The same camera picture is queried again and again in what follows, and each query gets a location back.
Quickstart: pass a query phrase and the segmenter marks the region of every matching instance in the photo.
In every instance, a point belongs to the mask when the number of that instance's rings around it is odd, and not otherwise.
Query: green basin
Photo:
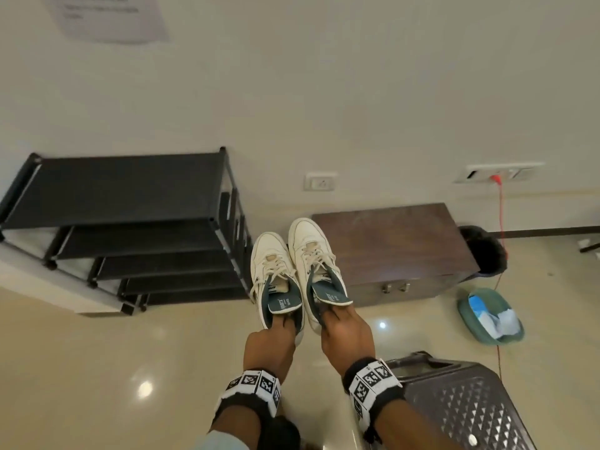
[[[502,311],[506,311],[511,308],[506,300],[493,289],[487,287],[481,287],[479,289],[475,289],[473,292],[469,294],[468,298],[463,298],[458,301],[458,311],[464,324],[467,326],[469,331],[473,333],[473,336],[480,343],[488,344],[489,346],[502,346],[504,344],[515,343],[517,341],[521,341],[525,336],[525,329],[523,328],[523,324],[519,321],[521,325],[521,330],[516,335],[504,335],[498,338],[497,340],[493,339],[488,332],[486,332],[483,325],[479,323],[479,320],[475,316],[475,313],[471,309],[469,305],[469,298],[473,295],[477,295],[481,300],[485,303],[485,306],[488,310],[495,315],[501,313]]]

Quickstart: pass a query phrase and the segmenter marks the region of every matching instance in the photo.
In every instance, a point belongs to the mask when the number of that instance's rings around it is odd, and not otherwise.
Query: black shoe rack
[[[0,203],[8,232],[55,228],[40,261],[86,259],[89,287],[119,281],[123,311],[247,298],[252,241],[225,147],[137,157],[31,155]]]

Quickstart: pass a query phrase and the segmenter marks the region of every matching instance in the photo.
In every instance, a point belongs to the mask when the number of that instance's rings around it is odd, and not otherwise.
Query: wristband
[[[374,423],[384,406],[391,401],[404,399],[400,381],[383,360],[368,357],[354,363],[346,371],[342,383],[358,415],[363,438],[369,443],[375,439],[381,442]]]
[[[241,376],[229,383],[218,399],[212,423],[229,406],[245,406],[256,412],[260,420],[260,428],[264,430],[275,417],[280,399],[281,384],[277,377],[260,368],[244,371]]]

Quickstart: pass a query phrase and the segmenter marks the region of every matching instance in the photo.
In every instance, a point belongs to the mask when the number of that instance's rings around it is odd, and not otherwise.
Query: shoelace
[[[252,286],[252,289],[250,289],[250,300],[252,301],[252,303],[256,303],[260,287],[266,284],[266,281],[267,279],[269,279],[270,276],[272,276],[271,282],[273,282],[273,280],[277,277],[286,280],[289,278],[293,278],[296,273],[296,270],[294,269],[289,270],[288,266],[283,261],[281,256],[277,256],[273,260],[265,259],[262,265],[264,268],[263,271],[265,278],[257,280]]]
[[[306,263],[309,267],[314,265],[315,271],[320,267],[326,270],[325,265],[327,264],[333,271],[340,273],[339,267],[335,265],[335,255],[324,252],[319,244],[311,247],[307,245],[302,250],[303,254],[306,255]]]

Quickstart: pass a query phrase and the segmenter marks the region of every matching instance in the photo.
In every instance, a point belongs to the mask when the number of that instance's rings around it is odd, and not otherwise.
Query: paper notice
[[[95,43],[167,41],[156,0],[44,0],[64,34]]]

